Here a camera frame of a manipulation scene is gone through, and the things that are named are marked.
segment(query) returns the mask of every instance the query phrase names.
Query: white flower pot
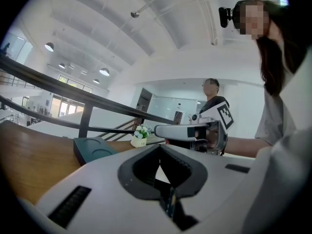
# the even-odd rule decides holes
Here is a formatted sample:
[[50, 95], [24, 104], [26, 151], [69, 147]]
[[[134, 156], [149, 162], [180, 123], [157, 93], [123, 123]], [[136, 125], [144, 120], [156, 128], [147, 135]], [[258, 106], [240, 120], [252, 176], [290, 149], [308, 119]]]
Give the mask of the white flower pot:
[[136, 148], [146, 146], [146, 138], [137, 138], [136, 136], [133, 136], [130, 144]]

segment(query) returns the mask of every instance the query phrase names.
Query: railing post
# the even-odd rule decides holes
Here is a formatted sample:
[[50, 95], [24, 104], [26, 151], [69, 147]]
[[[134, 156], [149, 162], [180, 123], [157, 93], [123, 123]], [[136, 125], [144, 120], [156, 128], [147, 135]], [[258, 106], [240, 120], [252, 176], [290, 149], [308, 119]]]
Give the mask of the railing post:
[[79, 128], [79, 138], [86, 138], [88, 134], [89, 122], [91, 118], [93, 106], [85, 104], [81, 116], [80, 128]]

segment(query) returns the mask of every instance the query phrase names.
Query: potted plant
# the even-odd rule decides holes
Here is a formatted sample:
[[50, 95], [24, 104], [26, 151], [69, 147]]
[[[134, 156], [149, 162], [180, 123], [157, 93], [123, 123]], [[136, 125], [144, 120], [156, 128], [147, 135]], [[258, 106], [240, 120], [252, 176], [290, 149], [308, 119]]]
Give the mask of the potted plant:
[[136, 131], [132, 137], [131, 145], [134, 147], [146, 146], [146, 138], [151, 134], [152, 129], [150, 127], [140, 125], [136, 127]]

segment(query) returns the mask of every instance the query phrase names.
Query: dark green tray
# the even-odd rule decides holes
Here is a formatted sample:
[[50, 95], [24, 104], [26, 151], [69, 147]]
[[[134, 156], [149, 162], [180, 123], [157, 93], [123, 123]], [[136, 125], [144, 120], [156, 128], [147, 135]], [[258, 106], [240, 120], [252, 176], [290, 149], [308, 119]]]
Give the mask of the dark green tray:
[[111, 146], [101, 137], [95, 138], [74, 138], [74, 153], [80, 165], [117, 154]]

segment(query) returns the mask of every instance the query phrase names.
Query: black railing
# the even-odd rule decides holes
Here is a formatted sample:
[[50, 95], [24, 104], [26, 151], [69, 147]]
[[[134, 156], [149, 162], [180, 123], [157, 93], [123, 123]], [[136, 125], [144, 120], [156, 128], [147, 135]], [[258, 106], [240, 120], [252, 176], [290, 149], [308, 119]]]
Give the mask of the black railing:
[[111, 128], [90, 127], [89, 122], [90, 122], [90, 117], [91, 117], [93, 107], [98, 107], [98, 108], [112, 111], [115, 113], [133, 116], [136, 118], [142, 118], [142, 119], [147, 119], [147, 120], [167, 123], [167, 124], [175, 124], [173, 120], [168, 120], [162, 117], [151, 115], [146, 112], [142, 112], [138, 109], [122, 105], [120, 103], [102, 98], [100, 96], [96, 96], [94, 94], [90, 94], [79, 88], [75, 88], [73, 86], [65, 84], [47, 75], [39, 73], [31, 68], [28, 68], [14, 60], [11, 60], [10, 58], [5, 57], [4, 55], [0, 55], [0, 68], [6, 71], [7, 73], [19, 79], [22, 79], [25, 82], [28, 82], [36, 87], [39, 87], [46, 91], [50, 91], [54, 94], [58, 94], [60, 96], [84, 103], [85, 106], [84, 106], [84, 110], [82, 113], [80, 124], [76, 124], [76, 123], [68, 122], [65, 120], [38, 114], [34, 111], [21, 107], [11, 102], [10, 100], [0, 96], [0, 101], [2, 103], [24, 114], [30, 115], [32, 117], [35, 117], [35, 118], [38, 118], [38, 119], [41, 119], [41, 120], [44, 120], [53, 124], [79, 129], [79, 137], [87, 137], [88, 131], [119, 133], [119, 134], [130, 134], [134, 132], [133, 130], [119, 130], [119, 129], [111, 129]]
[[28, 83], [26, 81], [23, 81], [21, 79], [16, 79], [15, 76], [13, 78], [3, 76], [5, 74], [10, 75], [9, 73], [0, 70], [0, 85], [8, 85], [12, 87], [24, 87], [24, 88], [36, 88], [36, 86]]
[[[124, 127], [124, 126], [130, 124], [131, 122], [134, 122], [135, 120], [136, 120], [135, 118], [134, 118], [134, 119], [131, 119], [130, 121], [127, 121], [127, 122], [121, 124], [120, 126], [115, 127], [114, 129], [120, 129], [120, 128], [122, 128], [122, 127]], [[100, 134], [98, 137], [103, 137], [103, 136], [106, 136], [106, 135], [108, 135], [108, 134], [110, 134], [110, 133], [103, 133], [103, 134]]]

